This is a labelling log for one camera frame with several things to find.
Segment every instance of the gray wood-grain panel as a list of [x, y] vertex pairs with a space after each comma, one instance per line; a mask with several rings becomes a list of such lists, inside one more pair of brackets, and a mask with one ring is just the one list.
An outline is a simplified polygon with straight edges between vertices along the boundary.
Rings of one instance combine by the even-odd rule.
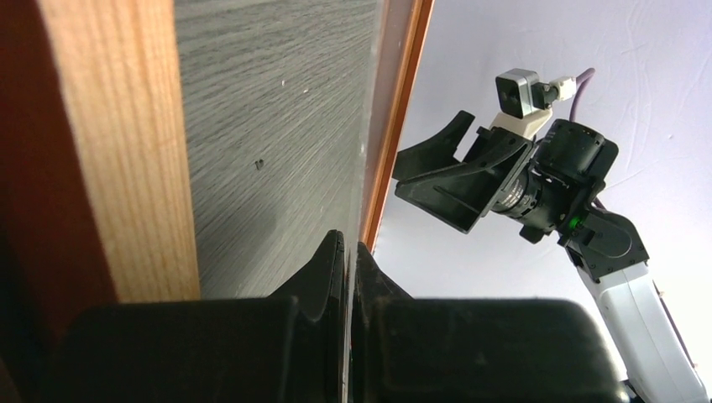
[[176, 0], [204, 298], [270, 293], [328, 229], [355, 247], [375, 3]]

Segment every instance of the green led light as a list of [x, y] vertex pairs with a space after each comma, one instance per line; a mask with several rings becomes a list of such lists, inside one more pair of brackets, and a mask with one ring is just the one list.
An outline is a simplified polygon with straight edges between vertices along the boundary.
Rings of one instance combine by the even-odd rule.
[[581, 222], [581, 217], [572, 218], [571, 221], [568, 222], [569, 229], [576, 228], [576, 226], [579, 225], [579, 222]]

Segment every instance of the white fabric backdrop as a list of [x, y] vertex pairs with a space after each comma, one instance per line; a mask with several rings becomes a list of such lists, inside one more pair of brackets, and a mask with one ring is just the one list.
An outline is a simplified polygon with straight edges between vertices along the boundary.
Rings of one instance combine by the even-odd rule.
[[[712, 2], [638, 0], [435, 2], [400, 148], [436, 133], [460, 109], [474, 127], [498, 112], [495, 76], [510, 68], [543, 80], [597, 73], [578, 121], [613, 139], [620, 155], [601, 194], [630, 218], [651, 255], [665, 301], [712, 390]], [[570, 101], [555, 104], [568, 116]], [[536, 246], [491, 213], [469, 235], [395, 198], [386, 201], [375, 258], [414, 296], [590, 295], [552, 235]], [[610, 336], [620, 377], [625, 370]]]

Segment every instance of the wooden door frame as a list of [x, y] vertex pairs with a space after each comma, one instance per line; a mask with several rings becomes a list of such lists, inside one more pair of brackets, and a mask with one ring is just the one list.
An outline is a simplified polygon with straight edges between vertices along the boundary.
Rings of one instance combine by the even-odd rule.
[[[380, 46], [379, 67], [376, 73], [376, 89], [374, 92], [374, 108], [369, 128], [370, 153], [377, 153], [369, 158], [367, 156], [366, 178], [364, 185], [364, 208], [362, 209], [361, 239], [368, 249], [373, 252], [380, 229], [381, 218], [388, 196], [390, 177], [393, 174], [395, 154], [398, 143], [401, 141], [403, 123], [406, 119], [408, 102], [415, 83], [418, 65], [427, 28], [432, 14], [433, 0], [386, 1], [384, 16], [384, 32]], [[407, 9], [409, 18], [405, 30], [399, 32], [401, 15]], [[397, 49], [394, 49], [393, 37], [398, 39]], [[400, 64], [397, 75], [389, 71], [392, 62], [389, 58], [397, 55]], [[394, 82], [387, 78], [393, 76]], [[392, 100], [390, 109], [375, 107], [379, 99], [387, 97]], [[379, 125], [379, 119], [387, 121], [385, 127]]]
[[200, 297], [171, 0], [0, 0], [4, 261], [49, 346]]

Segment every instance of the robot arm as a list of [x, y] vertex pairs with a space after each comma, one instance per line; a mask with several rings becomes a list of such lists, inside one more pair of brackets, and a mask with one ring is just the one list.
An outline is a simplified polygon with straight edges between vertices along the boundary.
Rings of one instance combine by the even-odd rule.
[[604, 275], [599, 282], [583, 270], [579, 274], [626, 363], [631, 385], [643, 401], [709, 401], [645, 263]]
[[708, 402], [647, 270], [648, 254], [625, 217], [594, 206], [618, 155], [615, 143], [581, 124], [556, 120], [552, 103], [575, 79], [539, 82], [514, 69], [496, 79], [501, 113], [462, 161], [453, 158], [474, 117], [464, 111], [433, 138], [398, 154], [395, 194], [467, 233], [487, 212], [523, 224], [532, 243], [556, 231], [599, 307], [630, 384], [646, 403]]

